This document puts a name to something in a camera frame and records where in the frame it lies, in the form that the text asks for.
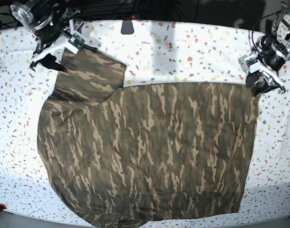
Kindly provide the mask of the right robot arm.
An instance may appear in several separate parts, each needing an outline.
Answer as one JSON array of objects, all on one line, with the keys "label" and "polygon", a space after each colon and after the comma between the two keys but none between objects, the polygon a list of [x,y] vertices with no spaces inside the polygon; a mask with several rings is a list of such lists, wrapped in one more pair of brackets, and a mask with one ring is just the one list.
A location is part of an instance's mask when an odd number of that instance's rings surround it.
[{"label": "right robot arm", "polygon": [[75,55],[86,41],[82,35],[84,21],[75,17],[80,10],[55,4],[51,0],[16,0],[10,5],[13,17],[36,38],[37,46],[30,64],[32,70],[41,64],[48,69],[66,72],[52,54],[65,48]]}]

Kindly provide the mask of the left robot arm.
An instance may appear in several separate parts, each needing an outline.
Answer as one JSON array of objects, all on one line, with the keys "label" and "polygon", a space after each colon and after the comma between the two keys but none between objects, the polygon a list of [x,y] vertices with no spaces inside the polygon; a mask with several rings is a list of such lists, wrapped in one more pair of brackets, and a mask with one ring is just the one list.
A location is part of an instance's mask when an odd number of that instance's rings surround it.
[{"label": "left robot arm", "polygon": [[239,58],[246,73],[246,87],[251,88],[254,97],[275,89],[286,92],[279,71],[290,60],[290,2],[280,5],[279,11],[264,17],[275,16],[270,34],[254,41],[251,32],[251,53]]}]

